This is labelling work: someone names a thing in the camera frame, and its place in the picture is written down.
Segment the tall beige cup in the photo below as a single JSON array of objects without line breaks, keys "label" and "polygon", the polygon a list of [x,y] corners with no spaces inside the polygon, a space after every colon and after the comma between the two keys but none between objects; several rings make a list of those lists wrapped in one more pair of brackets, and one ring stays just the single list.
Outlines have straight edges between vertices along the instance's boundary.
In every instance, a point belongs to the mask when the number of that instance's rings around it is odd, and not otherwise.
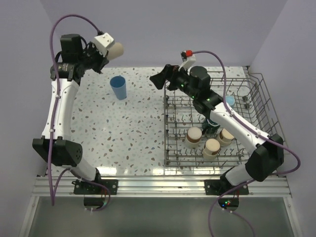
[{"label": "tall beige cup", "polygon": [[123,45],[120,42],[116,42],[109,50],[107,54],[108,61],[112,61],[124,53]]}]

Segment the blue plastic cup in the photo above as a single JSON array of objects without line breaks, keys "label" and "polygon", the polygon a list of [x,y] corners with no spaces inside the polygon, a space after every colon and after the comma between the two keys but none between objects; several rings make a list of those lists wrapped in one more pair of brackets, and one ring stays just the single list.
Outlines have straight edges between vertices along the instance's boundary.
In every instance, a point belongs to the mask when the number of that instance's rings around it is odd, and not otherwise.
[{"label": "blue plastic cup", "polygon": [[110,86],[117,99],[123,100],[127,97],[126,94],[126,81],[122,76],[115,76],[110,80]]}]

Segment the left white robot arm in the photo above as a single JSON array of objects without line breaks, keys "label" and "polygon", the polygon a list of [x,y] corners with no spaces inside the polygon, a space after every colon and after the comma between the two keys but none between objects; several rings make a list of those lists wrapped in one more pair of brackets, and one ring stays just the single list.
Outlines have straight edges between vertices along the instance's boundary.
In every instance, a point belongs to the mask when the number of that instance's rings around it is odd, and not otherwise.
[{"label": "left white robot arm", "polygon": [[78,34],[60,38],[61,51],[50,69],[51,102],[48,118],[40,138],[33,139],[35,151],[50,165],[69,168],[75,176],[86,179],[85,188],[92,194],[102,190],[98,171],[83,157],[82,146],[71,141],[71,119],[81,78],[87,70],[101,73],[108,64],[107,55],[114,39],[99,33],[91,42]]}]

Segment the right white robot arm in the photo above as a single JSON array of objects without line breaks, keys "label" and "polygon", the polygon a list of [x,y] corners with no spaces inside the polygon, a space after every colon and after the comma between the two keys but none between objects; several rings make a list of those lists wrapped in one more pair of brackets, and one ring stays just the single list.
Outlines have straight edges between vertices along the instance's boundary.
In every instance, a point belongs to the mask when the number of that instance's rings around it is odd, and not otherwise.
[{"label": "right white robot arm", "polygon": [[194,66],[189,71],[167,64],[150,81],[157,89],[179,89],[193,101],[195,110],[207,119],[221,125],[232,134],[248,151],[250,157],[245,164],[231,168],[221,176],[222,192],[231,194],[241,183],[264,181],[284,162],[283,139],[269,135],[253,126],[226,104],[226,100],[210,87],[211,77],[207,69]]}]

